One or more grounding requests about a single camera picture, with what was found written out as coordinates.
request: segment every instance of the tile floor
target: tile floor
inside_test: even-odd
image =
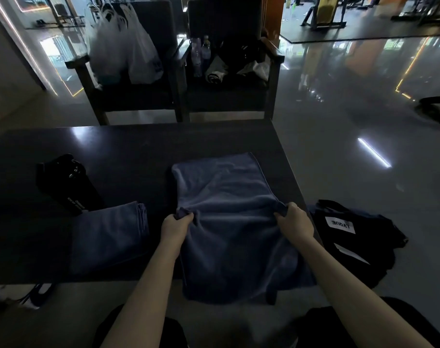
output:
[[[36,32],[31,41],[47,38],[42,31],[31,32]],[[273,123],[304,197],[308,203],[329,198],[391,218],[410,242],[396,250],[394,269],[375,290],[412,304],[440,331],[440,125],[414,111],[418,99],[440,95],[440,37],[281,41],[280,48],[286,61]],[[49,46],[47,51],[56,50]],[[61,54],[44,56],[63,61]],[[12,128],[97,124],[84,93],[74,95],[80,89],[76,74],[63,68],[55,72],[47,58],[42,63],[57,95],[43,93],[0,121],[0,134]],[[225,117],[262,116],[193,119]],[[175,121],[171,111],[109,118],[112,124]],[[0,347],[89,347],[99,322],[133,286],[61,284],[40,310],[11,307],[0,314]],[[293,340],[293,320],[322,305],[327,302],[315,287],[281,292],[275,306],[210,306],[186,301],[174,282],[168,315],[181,322],[193,348],[286,347]]]

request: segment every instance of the person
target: person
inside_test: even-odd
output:
[[[432,347],[397,312],[337,262],[313,237],[306,212],[288,204],[275,213],[282,234],[301,252],[341,323],[359,348]],[[128,301],[103,339],[102,348],[158,348],[175,260],[194,216],[165,218],[160,243]]]

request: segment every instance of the table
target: table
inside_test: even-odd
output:
[[[69,274],[70,217],[38,191],[36,163],[71,153],[107,206],[144,203],[151,233],[159,235],[162,220],[176,209],[170,167],[242,152],[256,156],[278,199],[306,210],[269,120],[8,131],[0,137],[0,284],[136,280],[148,261]]]

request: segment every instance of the towel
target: towel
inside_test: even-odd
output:
[[[178,163],[172,172],[176,216],[194,213],[180,253],[186,298],[228,304],[268,290],[315,285],[276,224],[273,213],[285,215],[287,208],[250,152]]]
[[[144,204],[85,212],[73,221],[70,271],[86,274],[140,257],[149,250],[148,237]]]

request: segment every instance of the plastic bag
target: plastic bag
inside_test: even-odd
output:
[[[163,75],[157,49],[131,4],[120,5],[128,21],[128,75],[132,84],[151,84]]]
[[[115,10],[106,10],[99,13],[95,26],[89,25],[86,40],[91,69],[100,84],[117,84],[127,67],[127,22]]]

